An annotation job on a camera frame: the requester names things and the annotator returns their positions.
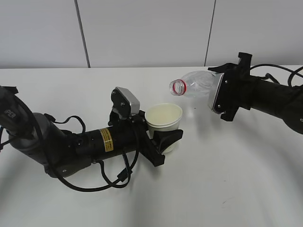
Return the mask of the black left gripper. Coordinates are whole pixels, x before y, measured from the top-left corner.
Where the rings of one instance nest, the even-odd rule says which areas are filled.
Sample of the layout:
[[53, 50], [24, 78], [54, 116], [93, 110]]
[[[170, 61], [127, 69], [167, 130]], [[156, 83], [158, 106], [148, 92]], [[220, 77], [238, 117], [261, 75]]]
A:
[[182, 139], [183, 130], [154, 131], [153, 141], [147, 134], [145, 112], [123, 118], [117, 110], [112, 110], [108, 125], [113, 130], [113, 141], [126, 150], [140, 152], [154, 167], [164, 164], [165, 156], [162, 153], [171, 152], [176, 142]]

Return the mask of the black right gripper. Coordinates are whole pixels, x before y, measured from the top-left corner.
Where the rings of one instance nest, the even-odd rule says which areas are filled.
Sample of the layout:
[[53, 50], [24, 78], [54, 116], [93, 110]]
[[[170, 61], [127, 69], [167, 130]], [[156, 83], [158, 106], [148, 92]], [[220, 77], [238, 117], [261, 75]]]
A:
[[239, 52], [239, 62], [226, 63], [221, 66], [209, 67], [209, 71], [224, 71], [224, 112], [221, 114], [221, 119], [227, 122], [232, 122], [239, 107], [243, 103], [240, 98], [242, 85], [250, 76], [250, 64], [252, 54]]

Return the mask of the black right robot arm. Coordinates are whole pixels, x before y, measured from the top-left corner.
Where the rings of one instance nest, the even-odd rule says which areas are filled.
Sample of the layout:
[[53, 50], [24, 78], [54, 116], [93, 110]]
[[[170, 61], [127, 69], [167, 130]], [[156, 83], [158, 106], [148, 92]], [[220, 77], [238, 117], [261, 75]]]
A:
[[215, 72], [213, 86], [209, 94], [210, 109], [221, 119], [232, 122], [238, 109], [256, 109], [284, 121], [295, 132], [303, 132], [303, 87], [292, 86], [295, 75], [302, 77], [302, 67], [291, 70], [283, 66], [277, 68], [290, 73], [287, 85], [280, 84], [270, 73], [252, 76], [251, 70], [262, 65], [251, 65], [252, 55], [238, 54], [239, 62], [209, 67]]

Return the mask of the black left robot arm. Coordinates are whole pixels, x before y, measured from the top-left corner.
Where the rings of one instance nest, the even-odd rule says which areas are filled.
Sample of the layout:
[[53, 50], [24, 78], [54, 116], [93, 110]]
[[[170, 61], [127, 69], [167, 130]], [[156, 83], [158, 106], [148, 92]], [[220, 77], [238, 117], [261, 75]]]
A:
[[94, 161], [138, 150], [154, 166], [164, 164], [164, 150], [180, 140], [183, 131], [156, 131], [148, 136], [144, 111], [139, 100], [126, 88], [116, 87], [111, 93], [113, 103], [108, 127], [73, 133], [58, 128], [48, 114], [34, 113], [42, 133], [39, 141], [29, 115], [17, 101], [16, 87], [0, 89], [0, 124], [9, 134], [9, 144], [44, 166], [54, 177], [57, 171], [68, 177], [90, 166]]

